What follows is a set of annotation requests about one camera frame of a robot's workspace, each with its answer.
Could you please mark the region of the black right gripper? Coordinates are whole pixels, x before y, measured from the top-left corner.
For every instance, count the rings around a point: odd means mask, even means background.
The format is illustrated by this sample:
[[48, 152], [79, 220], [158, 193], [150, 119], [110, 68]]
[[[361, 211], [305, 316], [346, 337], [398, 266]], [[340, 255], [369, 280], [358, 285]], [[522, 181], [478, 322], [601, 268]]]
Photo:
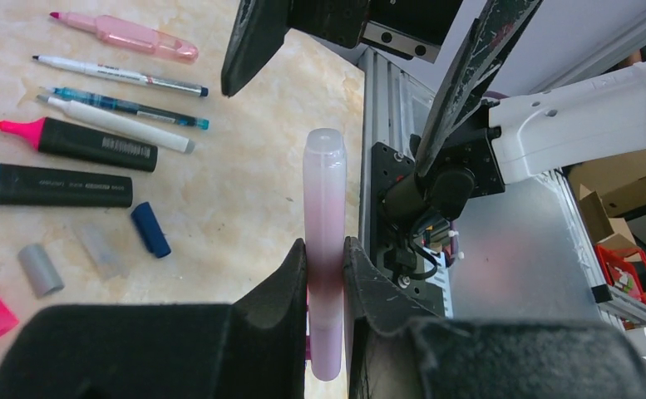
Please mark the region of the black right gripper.
[[[415, 155], [416, 175], [428, 175], [445, 141], [479, 107], [541, 4], [486, 2], [435, 95]], [[221, 92], [231, 97], [244, 88], [284, 44], [288, 26], [347, 49], [366, 44], [402, 59], [434, 62], [461, 5], [461, 0], [241, 0], [220, 73]]]

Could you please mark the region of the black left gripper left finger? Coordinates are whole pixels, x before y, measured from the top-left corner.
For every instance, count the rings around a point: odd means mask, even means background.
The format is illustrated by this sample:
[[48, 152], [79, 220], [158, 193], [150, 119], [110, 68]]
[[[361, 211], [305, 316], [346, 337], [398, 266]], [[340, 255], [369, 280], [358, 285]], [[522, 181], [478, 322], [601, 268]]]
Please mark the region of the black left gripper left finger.
[[305, 245], [235, 303], [44, 308], [0, 363], [0, 398], [301, 398]]

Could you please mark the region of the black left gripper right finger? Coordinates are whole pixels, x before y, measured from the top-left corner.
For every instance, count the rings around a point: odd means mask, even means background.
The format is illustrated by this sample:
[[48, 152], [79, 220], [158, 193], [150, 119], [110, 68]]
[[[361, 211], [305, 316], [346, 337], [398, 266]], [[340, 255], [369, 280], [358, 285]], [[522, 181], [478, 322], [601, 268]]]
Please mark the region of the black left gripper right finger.
[[602, 322], [456, 320], [344, 243], [351, 398], [646, 398], [646, 367]]

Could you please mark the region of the pale purple highlighter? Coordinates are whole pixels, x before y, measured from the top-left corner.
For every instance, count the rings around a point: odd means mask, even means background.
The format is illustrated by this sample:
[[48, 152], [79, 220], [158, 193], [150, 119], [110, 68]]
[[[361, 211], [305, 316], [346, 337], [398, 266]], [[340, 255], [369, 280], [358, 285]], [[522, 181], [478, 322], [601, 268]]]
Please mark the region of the pale purple highlighter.
[[313, 375], [330, 382], [342, 364], [347, 157], [343, 135], [310, 131], [303, 153], [304, 241]]

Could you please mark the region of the dark blue pen cap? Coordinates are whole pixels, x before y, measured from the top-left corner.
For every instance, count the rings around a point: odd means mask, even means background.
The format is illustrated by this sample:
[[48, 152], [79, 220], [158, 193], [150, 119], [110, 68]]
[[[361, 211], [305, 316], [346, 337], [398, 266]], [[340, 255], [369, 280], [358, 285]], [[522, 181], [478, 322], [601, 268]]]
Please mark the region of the dark blue pen cap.
[[149, 254], [157, 259], [171, 254], [171, 248], [149, 202], [138, 204], [131, 211], [131, 221]]

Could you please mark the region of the clear cap of blue pen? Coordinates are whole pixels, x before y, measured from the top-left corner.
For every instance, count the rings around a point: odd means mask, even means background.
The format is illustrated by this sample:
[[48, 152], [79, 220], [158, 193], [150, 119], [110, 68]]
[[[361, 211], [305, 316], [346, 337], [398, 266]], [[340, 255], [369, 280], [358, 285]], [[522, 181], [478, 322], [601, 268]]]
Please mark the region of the clear cap of blue pen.
[[78, 224], [74, 230], [101, 280], [126, 278], [129, 275], [120, 255], [107, 239], [103, 229], [94, 224]]

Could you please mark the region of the small grey pen cap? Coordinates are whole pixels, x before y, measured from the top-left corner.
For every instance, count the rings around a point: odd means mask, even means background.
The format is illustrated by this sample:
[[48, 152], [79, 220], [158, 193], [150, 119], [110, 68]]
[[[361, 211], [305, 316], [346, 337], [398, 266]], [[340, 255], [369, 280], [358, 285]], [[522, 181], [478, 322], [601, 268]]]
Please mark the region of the small grey pen cap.
[[64, 289], [65, 284], [41, 244], [29, 244], [17, 254], [18, 262], [36, 298]]

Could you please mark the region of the grey white pen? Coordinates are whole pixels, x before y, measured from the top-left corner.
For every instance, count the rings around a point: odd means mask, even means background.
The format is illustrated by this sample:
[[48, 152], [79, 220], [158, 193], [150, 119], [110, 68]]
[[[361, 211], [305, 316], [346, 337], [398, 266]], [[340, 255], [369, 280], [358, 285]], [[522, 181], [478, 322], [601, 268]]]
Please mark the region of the grey white pen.
[[43, 94], [37, 95], [36, 98], [49, 106], [61, 110], [72, 119], [91, 126], [107, 129], [135, 140], [141, 140], [183, 154], [191, 154], [195, 149], [195, 142], [191, 139], [133, 121], [124, 116], [118, 116], [94, 106], [78, 101], [64, 101], [54, 96]]

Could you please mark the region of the dark blue pen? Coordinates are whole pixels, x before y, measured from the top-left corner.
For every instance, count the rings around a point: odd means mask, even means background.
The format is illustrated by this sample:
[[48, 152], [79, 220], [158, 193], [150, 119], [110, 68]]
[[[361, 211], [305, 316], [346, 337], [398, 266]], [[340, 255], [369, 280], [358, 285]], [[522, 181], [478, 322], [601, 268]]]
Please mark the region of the dark blue pen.
[[187, 93], [196, 97], [207, 97], [210, 93], [209, 89], [202, 85], [160, 76], [152, 76], [137, 71], [128, 71], [115, 66], [79, 62], [61, 57], [43, 55], [34, 55], [32, 56], [32, 59], [35, 62], [61, 69], [63, 71], [73, 71], [87, 76], [130, 83], [137, 86], [152, 86], [164, 90]]

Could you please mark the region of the black highlighter pink cap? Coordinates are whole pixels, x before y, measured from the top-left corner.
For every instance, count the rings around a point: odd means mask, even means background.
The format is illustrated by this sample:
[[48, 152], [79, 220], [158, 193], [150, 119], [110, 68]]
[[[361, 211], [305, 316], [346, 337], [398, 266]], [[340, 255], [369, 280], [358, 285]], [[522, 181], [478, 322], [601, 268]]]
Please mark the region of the black highlighter pink cap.
[[157, 165], [154, 145], [51, 117], [27, 123], [0, 121], [0, 131], [23, 138], [44, 154], [145, 172]]

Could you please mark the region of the black highlighter blue cap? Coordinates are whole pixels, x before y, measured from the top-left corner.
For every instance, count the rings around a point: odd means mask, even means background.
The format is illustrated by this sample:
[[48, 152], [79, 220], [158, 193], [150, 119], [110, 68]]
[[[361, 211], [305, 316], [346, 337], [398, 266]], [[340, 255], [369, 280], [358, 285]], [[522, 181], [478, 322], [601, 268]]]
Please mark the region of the black highlighter blue cap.
[[129, 208], [127, 176], [0, 163], [0, 205]]

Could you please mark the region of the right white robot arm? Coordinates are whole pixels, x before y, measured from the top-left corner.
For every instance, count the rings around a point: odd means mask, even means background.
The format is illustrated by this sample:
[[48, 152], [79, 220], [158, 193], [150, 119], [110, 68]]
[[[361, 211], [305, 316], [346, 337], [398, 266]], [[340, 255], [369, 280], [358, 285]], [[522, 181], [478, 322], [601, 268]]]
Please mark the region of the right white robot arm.
[[[243, 1], [221, 71], [221, 91], [247, 85], [298, 30], [346, 48], [405, 58], [444, 41], [458, 1]], [[384, 196], [387, 221], [408, 238], [454, 220], [467, 200], [559, 167], [646, 150], [646, 62], [487, 105], [486, 88], [540, 3], [488, 1], [472, 22], [432, 103], [415, 168]]]

